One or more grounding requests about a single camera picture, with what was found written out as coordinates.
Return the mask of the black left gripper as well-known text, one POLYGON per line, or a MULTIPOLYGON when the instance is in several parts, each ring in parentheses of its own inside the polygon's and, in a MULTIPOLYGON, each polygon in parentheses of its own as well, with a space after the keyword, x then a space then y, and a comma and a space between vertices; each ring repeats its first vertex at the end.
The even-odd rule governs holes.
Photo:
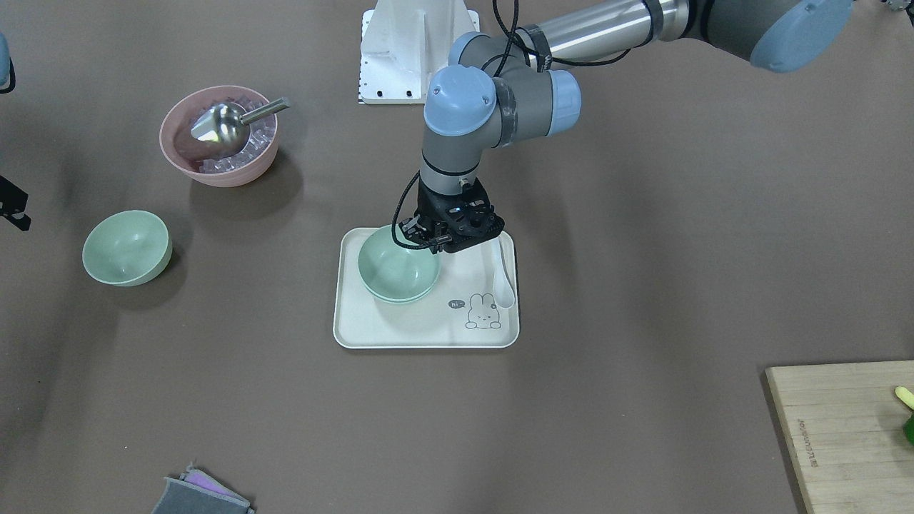
POLYGON ((455 196, 438 194, 419 178, 417 208, 412 217, 397 221, 398 236, 411 248, 431 253, 459 253, 499 237, 505 221, 494 211, 480 180, 455 196))

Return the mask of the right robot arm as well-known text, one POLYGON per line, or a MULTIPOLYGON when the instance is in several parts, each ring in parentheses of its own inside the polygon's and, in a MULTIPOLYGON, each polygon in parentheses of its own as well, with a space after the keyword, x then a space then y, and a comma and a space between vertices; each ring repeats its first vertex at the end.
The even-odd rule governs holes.
MULTIPOLYGON (((9 46, 9 40, 1 34, 1 94, 10 94, 16 88, 16 71, 9 46)), ((27 232, 32 225, 32 219, 26 214, 29 193, 17 184, 16 180, 9 178, 9 172, 3 171, 1 176, 1 215, 20 231, 27 232)))

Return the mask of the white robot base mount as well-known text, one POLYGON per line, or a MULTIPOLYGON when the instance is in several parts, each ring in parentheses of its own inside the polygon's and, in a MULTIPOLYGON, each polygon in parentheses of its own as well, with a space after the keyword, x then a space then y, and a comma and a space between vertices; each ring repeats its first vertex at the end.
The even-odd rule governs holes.
POLYGON ((463 1, 376 2, 361 17, 359 102, 424 104, 453 42, 479 29, 463 1))

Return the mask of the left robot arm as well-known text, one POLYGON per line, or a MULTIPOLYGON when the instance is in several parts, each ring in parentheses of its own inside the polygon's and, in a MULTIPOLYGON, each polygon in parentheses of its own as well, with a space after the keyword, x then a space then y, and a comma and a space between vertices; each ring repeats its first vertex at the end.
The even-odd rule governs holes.
POLYGON ((487 148, 555 136, 583 106, 573 68, 603 67, 654 41, 695 39, 758 69, 789 73, 820 56, 851 1, 606 1, 503 35, 469 32, 428 85, 417 208, 388 227, 401 248, 459 253, 505 227, 477 178, 487 148))

